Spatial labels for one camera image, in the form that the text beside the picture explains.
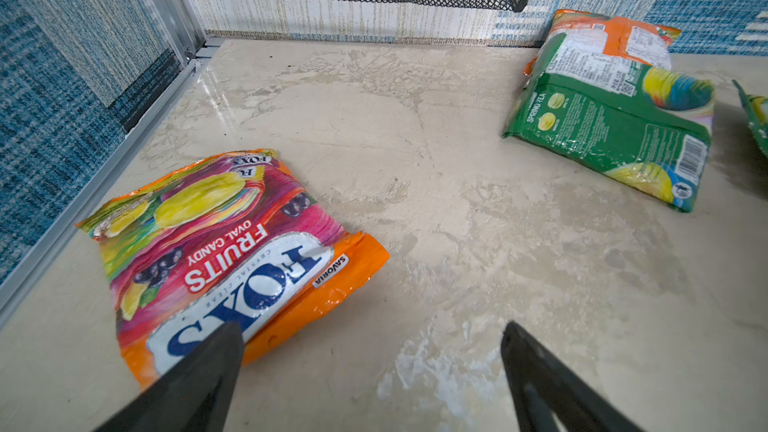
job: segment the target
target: textured wallpaper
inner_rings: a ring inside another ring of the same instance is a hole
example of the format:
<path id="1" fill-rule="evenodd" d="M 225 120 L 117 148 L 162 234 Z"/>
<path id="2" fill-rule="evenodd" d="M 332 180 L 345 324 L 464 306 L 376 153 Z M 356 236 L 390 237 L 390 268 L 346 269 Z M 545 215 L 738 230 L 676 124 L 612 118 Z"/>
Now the textured wallpaper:
<path id="1" fill-rule="evenodd" d="M 0 283 L 180 71 L 146 0 L 0 0 Z"/>
<path id="2" fill-rule="evenodd" d="M 537 46 L 562 7 L 681 28 L 675 52 L 768 55 L 768 0 L 530 0 L 519 14 L 336 0 L 190 0 L 215 36 Z"/>

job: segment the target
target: candy bag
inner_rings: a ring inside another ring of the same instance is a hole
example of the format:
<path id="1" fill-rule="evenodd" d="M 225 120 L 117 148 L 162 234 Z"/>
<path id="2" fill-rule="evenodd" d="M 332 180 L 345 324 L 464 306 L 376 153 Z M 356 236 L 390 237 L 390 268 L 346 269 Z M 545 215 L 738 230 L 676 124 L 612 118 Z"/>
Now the candy bag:
<path id="1" fill-rule="evenodd" d="M 328 216 L 271 149 L 228 152 L 114 198 L 98 241 L 123 358 L 143 387 L 224 322 L 244 364 L 330 312 L 389 253 Z"/>
<path id="2" fill-rule="evenodd" d="M 554 12 L 547 41 L 557 34 L 568 34 L 572 46 L 585 52 L 623 57 L 669 70 L 672 62 L 667 47 L 680 36 L 680 30 L 625 17 L 560 9 Z M 537 58 L 538 55 L 525 65 L 525 75 L 532 74 Z"/>
<path id="3" fill-rule="evenodd" d="M 741 106 L 750 119 L 750 130 L 760 150 L 768 156 L 768 98 L 748 96 L 737 81 L 734 85 L 739 90 Z"/>
<path id="4" fill-rule="evenodd" d="M 689 212 L 711 140 L 714 86 L 583 50 L 541 50 L 504 136 L 517 136 Z"/>

